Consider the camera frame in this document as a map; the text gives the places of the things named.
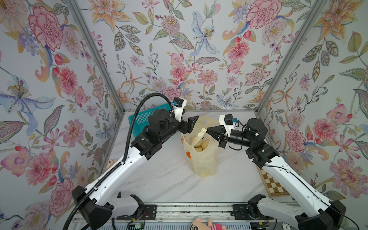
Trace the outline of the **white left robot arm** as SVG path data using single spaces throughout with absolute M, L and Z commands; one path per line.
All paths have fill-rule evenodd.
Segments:
M 165 109 L 157 109 L 148 117 L 148 125 L 127 144 L 128 152 L 109 170 L 87 186 L 77 186 L 72 191 L 75 208 L 68 216 L 64 229 L 68 229 L 74 215 L 79 212 L 86 225 L 83 229 L 97 230 L 111 218 L 135 214 L 143 204 L 137 196 L 114 198 L 113 193 L 139 167 L 145 164 L 176 132 L 191 133 L 199 117 L 187 121 Z

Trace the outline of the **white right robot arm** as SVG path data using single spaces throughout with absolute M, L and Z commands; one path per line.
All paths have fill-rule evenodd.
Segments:
M 268 129 L 262 120 L 251 118 L 240 130 L 235 128 L 236 122 L 232 115 L 220 116 L 219 125 L 208 127 L 206 133 L 221 148 L 229 143 L 245 147 L 248 158 L 276 179 L 299 204 L 296 208 L 258 194 L 247 202 L 246 215 L 252 219 L 272 217 L 298 230 L 340 230 L 346 207 L 309 185 L 265 142 Z

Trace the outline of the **yellow plastic bag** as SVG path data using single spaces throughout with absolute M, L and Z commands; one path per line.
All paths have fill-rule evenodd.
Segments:
M 181 135 L 181 142 L 191 169 L 203 178 L 216 174 L 218 153 L 220 151 L 218 142 L 204 132 L 204 129 L 218 125 L 218 121 L 209 117 L 200 117 L 190 134 Z M 190 137 L 196 137 L 193 144 L 189 144 Z M 209 146 L 202 152 L 197 152 L 195 148 L 201 147 L 203 141 L 209 141 Z

